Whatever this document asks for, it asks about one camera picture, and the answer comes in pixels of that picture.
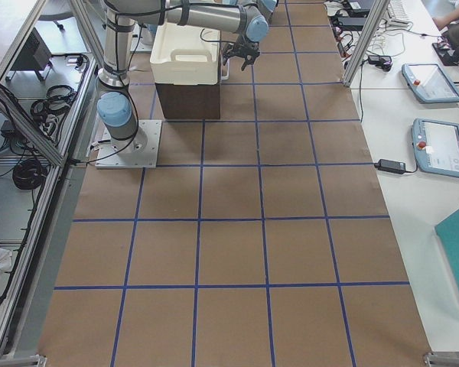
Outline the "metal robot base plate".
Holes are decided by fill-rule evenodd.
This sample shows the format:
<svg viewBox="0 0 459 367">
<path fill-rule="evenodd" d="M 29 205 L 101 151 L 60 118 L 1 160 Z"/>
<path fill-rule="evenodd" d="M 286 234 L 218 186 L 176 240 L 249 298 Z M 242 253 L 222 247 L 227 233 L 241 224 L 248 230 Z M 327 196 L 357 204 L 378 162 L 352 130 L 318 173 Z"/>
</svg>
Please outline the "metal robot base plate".
<svg viewBox="0 0 459 367">
<path fill-rule="evenodd" d="M 162 120 L 139 122 L 138 134 L 130 145 L 121 151 L 129 142 L 112 140 L 106 127 L 103 127 L 102 140 L 97 158 L 93 162 L 97 168 L 156 168 L 159 143 L 161 139 Z"/>
</svg>

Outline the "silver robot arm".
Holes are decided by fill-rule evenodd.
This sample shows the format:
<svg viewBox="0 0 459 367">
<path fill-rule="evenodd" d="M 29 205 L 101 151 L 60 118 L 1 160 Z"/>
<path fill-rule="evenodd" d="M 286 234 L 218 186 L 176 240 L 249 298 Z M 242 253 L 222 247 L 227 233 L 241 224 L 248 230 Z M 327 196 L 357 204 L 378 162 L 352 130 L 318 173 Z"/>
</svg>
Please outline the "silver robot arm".
<svg viewBox="0 0 459 367">
<path fill-rule="evenodd" d="M 111 141 L 121 152 L 136 146 L 138 113 L 129 96 L 129 58 L 134 23 L 196 26 L 237 34 L 223 49 L 223 63 L 243 59 L 241 70 L 260 55 L 259 43 L 269 32 L 277 1 L 106 1 L 106 44 L 98 73 L 97 112 Z"/>
</svg>

